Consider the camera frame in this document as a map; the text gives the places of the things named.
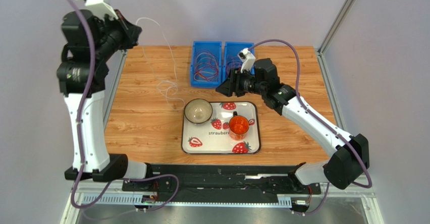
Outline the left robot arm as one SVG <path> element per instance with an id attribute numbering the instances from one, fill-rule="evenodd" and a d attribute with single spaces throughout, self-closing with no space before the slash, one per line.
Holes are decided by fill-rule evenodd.
<path id="1" fill-rule="evenodd" d="M 115 13 L 116 18 L 110 19 L 80 10 L 63 18 L 61 29 L 67 43 L 57 78 L 70 114 L 74 141 L 73 164 L 64 173 L 67 180 L 110 182 L 144 179 L 147 175 L 146 163 L 132 161 L 125 154 L 108 153 L 104 139 L 107 61 L 117 51 L 136 46 L 142 31 L 119 10 Z"/>

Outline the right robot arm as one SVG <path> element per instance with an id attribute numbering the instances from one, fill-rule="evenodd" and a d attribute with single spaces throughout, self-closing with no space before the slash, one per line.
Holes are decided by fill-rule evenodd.
<path id="1" fill-rule="evenodd" d="M 267 107 L 293 121 L 323 148 L 329 160 L 299 164 L 293 172 L 294 181 L 300 185 L 330 183 L 341 190 L 350 184 L 371 188 L 366 137 L 351 135 L 315 111 L 294 88 L 280 82 L 271 59 L 257 60 L 254 67 L 254 74 L 232 69 L 216 92 L 226 97 L 260 95 Z"/>

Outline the right blue plastic bin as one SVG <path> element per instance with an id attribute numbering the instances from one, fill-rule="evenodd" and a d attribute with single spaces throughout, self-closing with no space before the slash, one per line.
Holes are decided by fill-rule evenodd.
<path id="1" fill-rule="evenodd" d="M 253 45 L 254 43 L 252 42 L 225 42 L 221 73 L 222 82 L 226 80 L 230 73 L 230 69 L 240 68 L 242 66 L 242 62 L 238 57 L 239 51 L 243 50 L 244 48 L 250 48 Z"/>

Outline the blue plastic bin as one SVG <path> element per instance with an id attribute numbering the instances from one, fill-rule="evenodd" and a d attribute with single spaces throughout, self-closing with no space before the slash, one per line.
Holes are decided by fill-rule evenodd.
<path id="1" fill-rule="evenodd" d="M 222 42 L 193 41 L 190 84 L 196 88 L 216 88 L 221 84 Z"/>
<path id="2" fill-rule="evenodd" d="M 239 51 L 243 50 L 244 48 L 250 48 L 253 45 L 254 43 L 252 42 L 225 42 L 221 73 L 222 82 L 226 80 L 230 73 L 230 69 L 240 68 L 242 66 L 242 62 L 238 57 Z"/>

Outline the left blue plastic bin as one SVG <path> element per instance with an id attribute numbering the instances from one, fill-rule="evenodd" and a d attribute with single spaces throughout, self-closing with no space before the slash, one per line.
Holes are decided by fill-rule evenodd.
<path id="1" fill-rule="evenodd" d="M 222 42 L 193 41 L 190 84 L 196 88 L 216 88 L 221 84 Z"/>

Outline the beige ceramic bowl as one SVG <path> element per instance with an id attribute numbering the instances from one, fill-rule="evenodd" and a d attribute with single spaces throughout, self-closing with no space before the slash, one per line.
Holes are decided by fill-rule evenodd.
<path id="1" fill-rule="evenodd" d="M 184 108 L 184 117 L 194 124 L 203 124 L 209 121 L 212 114 L 211 103 L 202 98 L 189 101 Z"/>

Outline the orange transparent mug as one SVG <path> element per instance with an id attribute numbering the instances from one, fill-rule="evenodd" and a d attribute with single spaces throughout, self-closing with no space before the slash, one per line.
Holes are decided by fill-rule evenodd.
<path id="1" fill-rule="evenodd" d="M 243 140 L 247 136 L 250 125 L 247 118 L 239 115 L 236 111 L 229 121 L 229 136 L 235 141 Z"/>

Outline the strawberry print tray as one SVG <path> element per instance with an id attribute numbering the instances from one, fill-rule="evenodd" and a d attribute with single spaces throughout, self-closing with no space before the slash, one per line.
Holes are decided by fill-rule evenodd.
<path id="1" fill-rule="evenodd" d="M 183 116 L 182 149 L 188 154 L 254 154 L 261 149 L 258 111 L 249 101 L 212 101 L 212 115 L 195 124 Z M 249 130 L 241 140 L 229 135 L 229 121 L 234 112 L 249 122 Z"/>

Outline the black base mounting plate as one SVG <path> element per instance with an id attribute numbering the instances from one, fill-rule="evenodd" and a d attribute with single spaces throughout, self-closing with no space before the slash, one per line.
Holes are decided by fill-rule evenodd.
<path id="1" fill-rule="evenodd" d="M 321 184 L 310 187 L 294 183 L 293 165 L 200 165 L 153 164 L 153 176 L 160 179 L 122 184 L 125 192 L 158 194 L 159 201 L 252 204 L 278 202 L 278 195 L 307 198 L 323 193 Z"/>

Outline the aluminium frame rail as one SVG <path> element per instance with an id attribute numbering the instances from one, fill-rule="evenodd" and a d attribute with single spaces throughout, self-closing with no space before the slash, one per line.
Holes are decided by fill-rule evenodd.
<path id="1" fill-rule="evenodd" d="M 109 185 L 86 180 L 71 194 L 61 223 L 75 223 L 80 211 L 99 204 L 121 204 L 127 213 L 173 210 L 174 207 L 281 208 L 288 215 L 321 213 L 331 201 L 338 204 L 334 214 L 348 211 L 363 214 L 380 223 L 369 174 L 351 184 L 340 180 L 313 178 L 298 181 L 294 166 L 163 165 L 154 166 L 154 177 L 146 180 L 116 180 Z"/>

